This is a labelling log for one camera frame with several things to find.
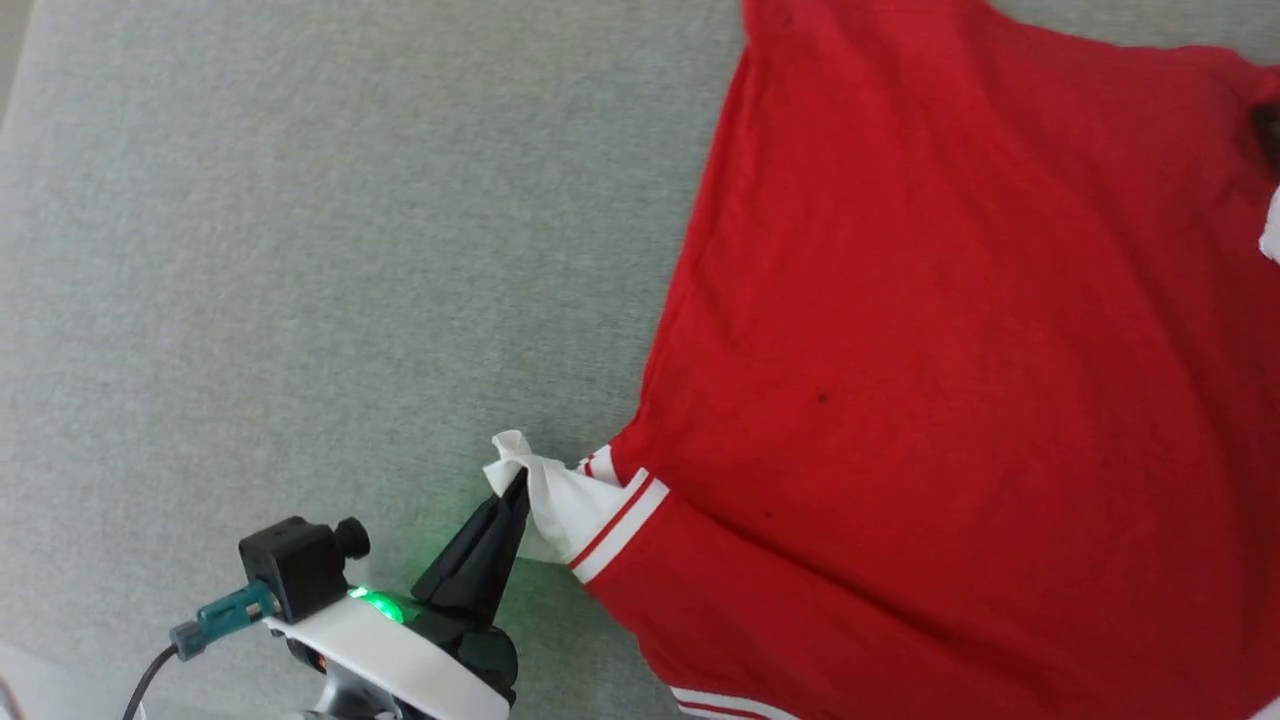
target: teal connector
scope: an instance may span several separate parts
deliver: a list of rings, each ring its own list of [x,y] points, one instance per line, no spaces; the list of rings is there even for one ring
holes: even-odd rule
[[[179,660],[191,660],[214,642],[279,611],[279,602],[266,584],[253,582],[201,607],[195,621],[169,630],[169,639],[178,646]]]

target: black cable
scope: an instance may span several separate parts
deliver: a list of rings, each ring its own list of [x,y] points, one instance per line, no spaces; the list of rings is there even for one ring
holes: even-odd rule
[[[160,671],[160,667],[165,662],[168,662],[169,659],[173,657],[174,655],[178,655],[178,646],[174,643],[169,643],[169,647],[164,648],[160,652],[160,655],[157,655],[156,659],[151,661],[151,665],[147,667],[147,671],[143,673],[142,679],[138,680],[138,687],[133,688],[133,697],[129,698],[129,705],[125,706],[124,717],[122,720],[133,720],[133,715],[138,711],[138,706],[142,705],[142,696],[147,694],[147,685],[150,685],[151,680],[155,679],[156,673]]]

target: t-shirt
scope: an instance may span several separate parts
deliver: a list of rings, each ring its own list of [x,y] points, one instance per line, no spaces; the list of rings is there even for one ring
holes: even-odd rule
[[[744,18],[586,588],[695,716],[1257,712],[1280,69],[979,0]]]

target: gray fabric surface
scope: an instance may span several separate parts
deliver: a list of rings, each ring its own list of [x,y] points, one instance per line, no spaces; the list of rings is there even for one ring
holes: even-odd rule
[[[1006,6],[1280,61],[1271,0]],[[356,515],[404,587],[492,433],[607,441],[740,46],[733,0],[40,0],[0,135],[0,637],[123,705],[247,532]],[[675,714],[563,570],[520,566],[502,621],[517,717]],[[255,632],[152,692],[316,689]]]

